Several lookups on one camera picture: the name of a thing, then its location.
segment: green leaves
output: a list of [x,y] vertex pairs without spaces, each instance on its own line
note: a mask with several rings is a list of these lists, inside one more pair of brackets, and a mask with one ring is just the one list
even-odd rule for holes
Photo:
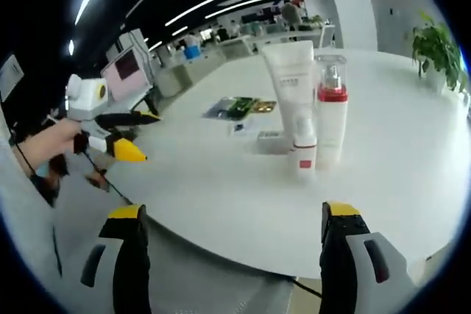
[[425,22],[424,27],[414,27],[412,35],[412,58],[419,60],[419,77],[430,67],[430,61],[437,71],[444,71],[447,76],[447,86],[454,90],[459,81],[460,51],[456,42],[451,38],[445,24],[435,25],[432,17],[420,11]]
[[309,18],[308,22],[310,22],[311,24],[322,24],[324,20],[322,20],[322,17],[320,15],[315,15],[312,18]]
[[424,73],[427,72],[427,69],[429,66],[430,66],[430,62],[428,61],[428,59],[426,59],[425,62],[422,64],[422,70],[424,71]]

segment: white round table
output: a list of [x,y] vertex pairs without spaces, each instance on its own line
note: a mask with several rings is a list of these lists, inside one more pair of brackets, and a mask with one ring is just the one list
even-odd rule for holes
[[253,153],[280,112],[251,115],[255,134],[202,118],[223,96],[276,99],[260,56],[224,64],[174,102],[135,143],[146,163],[116,163],[108,177],[150,217],[227,259],[280,274],[319,277],[321,205],[361,211],[409,262],[457,233],[467,201],[470,134],[458,100],[418,83],[411,59],[325,49],[347,58],[350,92],[341,162],[302,185],[287,156]]

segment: black cable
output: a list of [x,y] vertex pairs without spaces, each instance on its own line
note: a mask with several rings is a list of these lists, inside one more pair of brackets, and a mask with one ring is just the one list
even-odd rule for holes
[[112,182],[110,182],[107,177],[105,176],[104,173],[102,173],[100,171],[100,168],[98,168],[98,166],[95,164],[95,162],[90,158],[90,156],[87,154],[86,151],[83,152],[83,154],[85,155],[85,157],[87,157],[87,159],[90,161],[90,163],[93,165],[93,168],[95,169],[95,171],[97,171],[99,173],[100,176],[103,177],[103,179],[105,179],[106,183],[108,183],[114,190],[115,192],[117,192],[120,197],[122,197],[124,200],[126,200],[126,202],[128,204],[134,204],[133,202],[131,202],[126,196],[124,196],[119,190],[117,187],[114,186],[114,184]]
[[[0,105],[1,105],[1,110],[3,111],[3,98],[1,97],[1,91],[0,91]],[[12,130],[12,128],[10,126],[8,126],[7,124],[7,128],[8,130],[10,131],[10,134],[13,136],[14,135],[14,132]],[[20,154],[21,156],[23,157],[24,159],[24,162],[26,162],[26,164],[28,165],[29,169],[31,169],[31,173],[32,173],[32,176],[36,175],[36,171],[33,169],[33,167],[31,166],[31,163],[29,163],[28,159],[26,158],[26,156],[24,155],[23,151],[20,149],[20,146],[18,144],[18,141],[15,141],[15,146],[16,148],[18,149],[18,151],[20,151]]]
[[322,299],[322,294],[321,293],[317,292],[316,290],[313,290],[312,288],[309,288],[308,286],[304,286],[301,282],[298,282],[293,277],[286,277],[286,279],[289,282],[291,282],[293,285],[296,285],[297,287],[302,288],[303,290],[309,292],[310,294],[313,294],[313,295],[319,297],[320,299]]

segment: small white bottle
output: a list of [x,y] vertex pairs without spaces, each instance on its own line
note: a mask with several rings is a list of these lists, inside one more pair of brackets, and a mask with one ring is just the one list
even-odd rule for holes
[[342,56],[319,55],[316,61],[321,70],[321,82],[316,90],[319,139],[316,168],[329,169],[340,160],[347,123],[346,60]]
[[312,117],[300,116],[296,120],[291,155],[296,175],[303,180],[314,177],[317,136]]

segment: white column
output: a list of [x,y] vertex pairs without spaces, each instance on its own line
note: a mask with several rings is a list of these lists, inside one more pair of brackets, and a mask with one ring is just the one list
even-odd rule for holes
[[166,45],[160,45],[158,46],[155,51],[159,55],[160,61],[162,62],[164,67],[170,66],[173,64],[171,55],[169,53],[169,50],[167,49]]
[[375,14],[371,0],[330,0],[335,4],[333,23],[336,45],[341,48],[378,50]]

